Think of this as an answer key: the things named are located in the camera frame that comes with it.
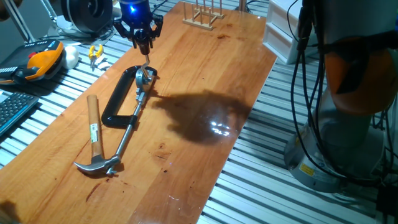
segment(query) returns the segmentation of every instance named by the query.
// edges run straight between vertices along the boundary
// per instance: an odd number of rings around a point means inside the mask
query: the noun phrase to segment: hammer label
[[[90,125],[90,134],[91,134],[91,143],[98,141],[98,125],[97,124]]]

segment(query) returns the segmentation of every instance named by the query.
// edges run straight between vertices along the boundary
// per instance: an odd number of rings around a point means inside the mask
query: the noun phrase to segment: robot end effector
[[[152,41],[160,36],[163,26],[163,16],[153,15],[148,0],[119,0],[122,16],[115,18],[113,26],[120,36],[129,39],[134,48],[139,47],[141,54],[148,55],[153,48]],[[150,24],[154,21],[156,28],[152,30]]]

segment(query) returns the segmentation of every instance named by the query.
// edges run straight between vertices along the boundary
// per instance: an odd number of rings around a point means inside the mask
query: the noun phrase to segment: yellow handle pliers
[[[104,52],[104,47],[102,46],[102,44],[100,44],[99,50],[97,52],[94,52],[94,50],[95,50],[95,46],[92,45],[90,47],[90,51],[88,52],[88,58],[91,60],[90,68],[93,70],[93,72],[94,72],[95,60],[97,60],[97,58],[99,58],[102,55],[102,53]]]

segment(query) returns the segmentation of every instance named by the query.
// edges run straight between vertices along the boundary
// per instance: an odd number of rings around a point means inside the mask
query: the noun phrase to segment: keyboard
[[[39,100],[36,96],[13,93],[0,103],[0,136],[28,112]]]

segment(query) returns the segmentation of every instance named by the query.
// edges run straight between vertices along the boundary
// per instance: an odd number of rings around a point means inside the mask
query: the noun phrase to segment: wooden tabletop
[[[159,79],[117,177],[87,177],[73,161],[91,161],[86,97],[104,110],[122,72],[144,63],[133,48],[0,170],[0,209],[21,223],[196,223],[275,60],[264,18],[223,12],[213,31],[183,24],[181,2],[164,17],[149,55]],[[109,158],[124,130],[102,130]]]

